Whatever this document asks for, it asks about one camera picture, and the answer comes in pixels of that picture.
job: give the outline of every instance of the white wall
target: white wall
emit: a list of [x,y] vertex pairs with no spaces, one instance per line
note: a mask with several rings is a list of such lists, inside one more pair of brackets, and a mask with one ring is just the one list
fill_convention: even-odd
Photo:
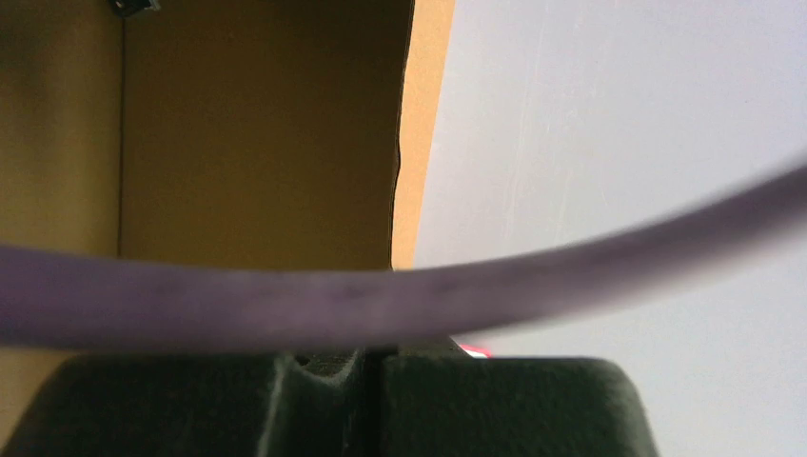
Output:
[[[457,2],[440,103],[416,265],[569,243],[798,157],[807,2]],[[805,456],[805,238],[643,308],[461,340],[616,361],[664,456]]]

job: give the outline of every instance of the cardboard box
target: cardboard box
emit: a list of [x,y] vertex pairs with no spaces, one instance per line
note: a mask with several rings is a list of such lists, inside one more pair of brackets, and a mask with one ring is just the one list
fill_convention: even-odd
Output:
[[[0,3],[0,242],[408,268],[453,1],[162,4]],[[0,349],[0,443],[68,356]]]

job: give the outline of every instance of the purple cable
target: purple cable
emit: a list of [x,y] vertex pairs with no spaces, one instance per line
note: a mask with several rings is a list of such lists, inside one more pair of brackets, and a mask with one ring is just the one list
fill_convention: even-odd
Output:
[[222,353],[406,343],[669,292],[805,226],[801,166],[644,228],[448,268],[215,270],[0,246],[0,345]]

